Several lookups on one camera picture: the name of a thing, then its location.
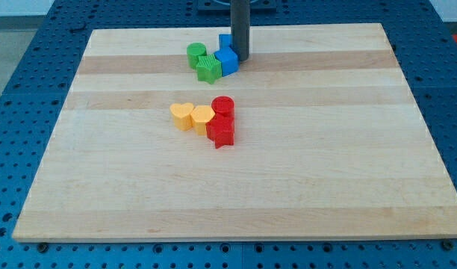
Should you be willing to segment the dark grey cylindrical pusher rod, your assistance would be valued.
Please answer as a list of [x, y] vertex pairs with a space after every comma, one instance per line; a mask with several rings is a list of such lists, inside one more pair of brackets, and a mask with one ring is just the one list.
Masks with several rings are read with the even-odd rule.
[[250, 1], [231, 0], [231, 47], [239, 61], [249, 58]]

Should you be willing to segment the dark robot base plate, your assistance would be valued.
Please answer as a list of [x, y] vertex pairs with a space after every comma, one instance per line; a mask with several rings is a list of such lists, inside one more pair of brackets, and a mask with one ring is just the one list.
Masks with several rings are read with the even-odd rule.
[[[230, 0], [195, 0], [199, 13], [221, 13], [230, 11]], [[250, 0], [251, 11], [276, 11], [276, 0]]]

